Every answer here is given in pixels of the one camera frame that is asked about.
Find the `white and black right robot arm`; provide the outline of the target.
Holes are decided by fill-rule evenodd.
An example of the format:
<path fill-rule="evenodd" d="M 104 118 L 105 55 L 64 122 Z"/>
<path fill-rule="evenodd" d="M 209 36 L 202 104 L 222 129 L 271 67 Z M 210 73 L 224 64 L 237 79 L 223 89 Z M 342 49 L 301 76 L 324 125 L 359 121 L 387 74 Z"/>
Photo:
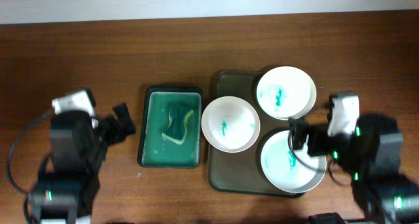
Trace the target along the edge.
<path fill-rule="evenodd" d="M 353 132 L 327 134 L 327 124 L 289 121 L 289 148 L 308 146 L 311 157 L 330 155 L 351 176 L 354 200 L 364 223 L 417 223 L 418 184 L 399 171 L 403 135 L 397 121 L 371 113 L 360 116 Z"/>

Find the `green and yellow sponge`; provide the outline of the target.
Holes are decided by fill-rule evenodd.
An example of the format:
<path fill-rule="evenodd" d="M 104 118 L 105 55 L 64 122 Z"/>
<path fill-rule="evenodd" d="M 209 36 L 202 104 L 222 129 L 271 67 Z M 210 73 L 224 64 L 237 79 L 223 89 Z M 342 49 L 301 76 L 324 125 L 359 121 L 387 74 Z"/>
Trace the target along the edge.
<path fill-rule="evenodd" d="M 162 133 L 164 140 L 172 141 L 178 145 L 184 143 L 187 137 L 187 125 L 194 110 L 179 103 L 170 104 L 168 112 L 168 127 Z"/>

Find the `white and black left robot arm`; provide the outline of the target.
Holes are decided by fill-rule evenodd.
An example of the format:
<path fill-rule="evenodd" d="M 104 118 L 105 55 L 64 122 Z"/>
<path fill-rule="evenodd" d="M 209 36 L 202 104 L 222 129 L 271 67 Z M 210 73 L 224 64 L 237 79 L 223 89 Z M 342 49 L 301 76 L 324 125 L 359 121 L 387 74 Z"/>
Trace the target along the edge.
<path fill-rule="evenodd" d="M 125 103 L 113 111 L 99 118 L 97 126 L 92 125 L 94 117 L 80 109 L 51 118 L 52 151 L 40 164 L 37 182 L 24 202 L 29 223 L 91 222 L 107 150 L 136 132 Z"/>

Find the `dark green water tray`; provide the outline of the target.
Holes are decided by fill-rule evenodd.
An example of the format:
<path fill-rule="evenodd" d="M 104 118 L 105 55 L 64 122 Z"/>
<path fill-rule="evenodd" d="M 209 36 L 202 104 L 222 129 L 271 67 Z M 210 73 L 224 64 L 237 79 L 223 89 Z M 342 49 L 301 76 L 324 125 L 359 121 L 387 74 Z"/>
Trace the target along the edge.
<path fill-rule="evenodd" d="M 148 168 L 196 168 L 202 104 L 199 87 L 150 86 L 145 94 L 137 163 Z"/>

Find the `white bowl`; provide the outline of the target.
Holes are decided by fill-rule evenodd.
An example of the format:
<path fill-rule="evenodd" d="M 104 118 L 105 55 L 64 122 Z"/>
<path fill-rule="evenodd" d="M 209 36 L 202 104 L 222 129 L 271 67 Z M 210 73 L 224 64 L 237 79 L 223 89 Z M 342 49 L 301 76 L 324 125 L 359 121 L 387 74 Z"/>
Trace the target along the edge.
<path fill-rule="evenodd" d="M 214 148 L 226 153 L 240 153 L 256 142 L 261 121 L 247 101 L 236 96 L 223 96 L 207 105 L 202 114 L 201 128 Z"/>
<path fill-rule="evenodd" d="M 260 108 L 269 116 L 286 121 L 305 116 L 314 106 L 317 90 L 303 70 L 282 66 L 267 71 L 256 87 Z"/>

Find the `large dark serving tray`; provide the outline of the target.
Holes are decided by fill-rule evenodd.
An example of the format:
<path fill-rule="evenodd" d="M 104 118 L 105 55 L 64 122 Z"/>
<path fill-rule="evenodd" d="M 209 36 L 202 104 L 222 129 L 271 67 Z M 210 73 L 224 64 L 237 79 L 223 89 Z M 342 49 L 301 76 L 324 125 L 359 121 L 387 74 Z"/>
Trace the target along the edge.
<path fill-rule="evenodd" d="M 250 195 L 297 198 L 302 193 L 289 193 L 275 187 L 261 168 L 261 150 L 264 143 L 277 132 L 287 130 L 288 122 L 267 115 L 257 103 L 256 87 L 262 72 L 224 70 L 215 74 L 211 98 L 236 96 L 250 103 L 256 110 L 261 130 L 256 142 L 239 153 L 222 152 L 208 146 L 207 180 L 213 189 L 221 192 Z"/>

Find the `white plate lower right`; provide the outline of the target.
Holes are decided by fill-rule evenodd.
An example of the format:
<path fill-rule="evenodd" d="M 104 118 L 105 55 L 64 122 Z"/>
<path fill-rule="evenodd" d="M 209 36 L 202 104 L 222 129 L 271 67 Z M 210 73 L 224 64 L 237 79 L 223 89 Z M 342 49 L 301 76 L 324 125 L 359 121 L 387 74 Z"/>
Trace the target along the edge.
<path fill-rule="evenodd" d="M 308 146 L 290 151 L 289 131 L 271 136 L 261 151 L 261 168 L 275 187 L 288 193 L 305 193 L 316 187 L 324 178 L 326 156 L 311 157 Z"/>

